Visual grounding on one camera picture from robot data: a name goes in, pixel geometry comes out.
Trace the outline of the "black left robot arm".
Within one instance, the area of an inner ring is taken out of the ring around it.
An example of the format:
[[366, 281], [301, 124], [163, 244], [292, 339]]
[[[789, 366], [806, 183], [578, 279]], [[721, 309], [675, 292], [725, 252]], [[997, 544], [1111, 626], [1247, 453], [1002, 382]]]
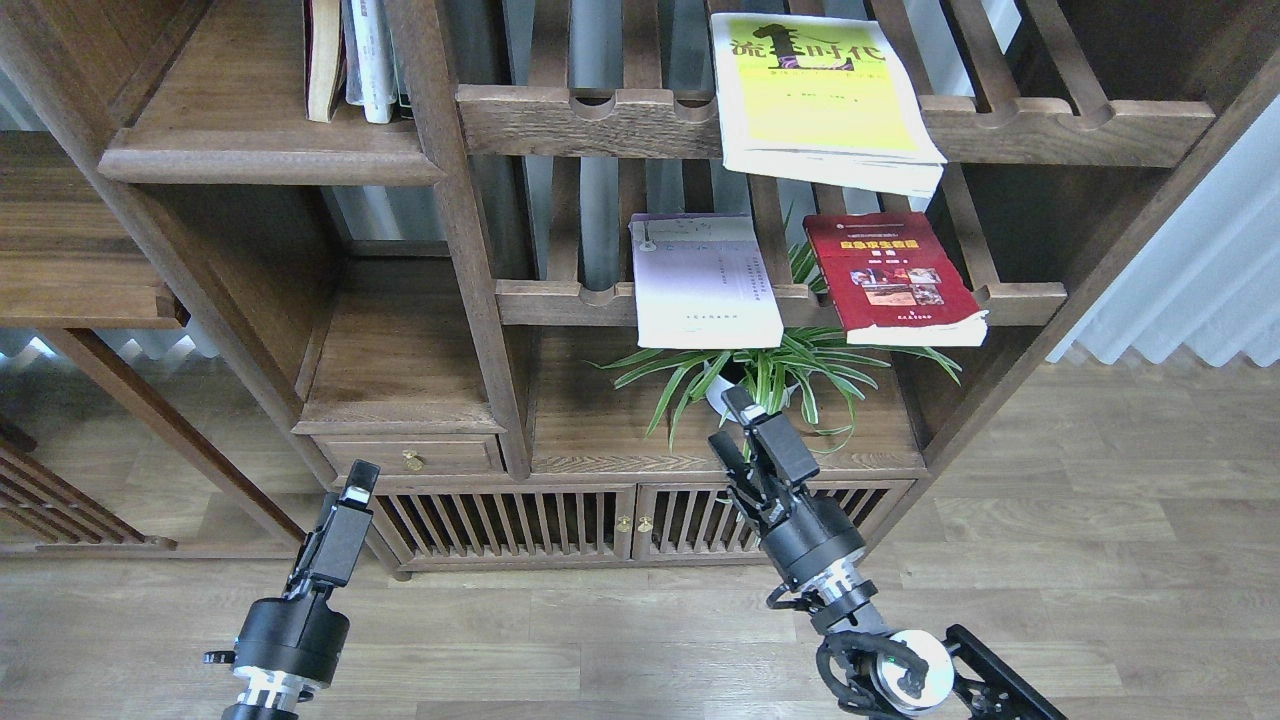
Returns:
[[349, 620], [328, 600], [352, 577], [379, 473], [375, 464], [353, 462], [346, 487], [325, 496], [282, 594], [251, 605], [232, 651], [205, 653], [205, 664], [229, 664], [248, 683], [224, 719], [294, 719], [297, 703], [332, 684]]

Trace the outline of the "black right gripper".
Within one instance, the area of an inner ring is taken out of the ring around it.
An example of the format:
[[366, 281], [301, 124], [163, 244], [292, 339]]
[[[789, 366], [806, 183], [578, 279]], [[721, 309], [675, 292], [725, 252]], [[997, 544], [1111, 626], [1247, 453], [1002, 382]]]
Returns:
[[750, 456], [744, 457], [728, 432], [709, 436], [708, 445], [785, 588], [847, 593], [860, 585], [856, 564], [865, 553], [865, 541], [838, 503], [815, 497], [805, 486], [819, 468], [790, 420], [767, 414], [742, 386], [726, 389], [721, 402], [722, 415], [742, 425]]

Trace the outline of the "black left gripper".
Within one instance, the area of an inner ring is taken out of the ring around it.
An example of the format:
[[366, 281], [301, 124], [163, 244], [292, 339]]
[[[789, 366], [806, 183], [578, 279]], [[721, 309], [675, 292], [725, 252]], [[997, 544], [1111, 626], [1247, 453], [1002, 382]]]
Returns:
[[381, 469], [353, 461], [340, 496], [325, 497], [282, 596], [255, 601], [236, 638], [234, 674], [300, 678], [307, 689], [332, 684], [349, 630], [328, 598], [348, 584], [372, 514], [367, 506]]

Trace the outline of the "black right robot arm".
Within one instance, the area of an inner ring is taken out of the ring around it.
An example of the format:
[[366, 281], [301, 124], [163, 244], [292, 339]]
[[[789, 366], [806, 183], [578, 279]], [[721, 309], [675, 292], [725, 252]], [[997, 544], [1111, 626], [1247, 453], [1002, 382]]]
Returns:
[[872, 719], [913, 719], [957, 697], [974, 719], [1059, 719], [1061, 712], [965, 626], [943, 639], [887, 625], [872, 603], [876, 585], [858, 564], [865, 542], [831, 498], [806, 480], [818, 464], [790, 420], [768, 414], [740, 386], [723, 401], [748, 451], [726, 432], [710, 437], [733, 503], [758, 534], [781, 583], [772, 609], [806, 614], [820, 634], [817, 669], [841, 710]]

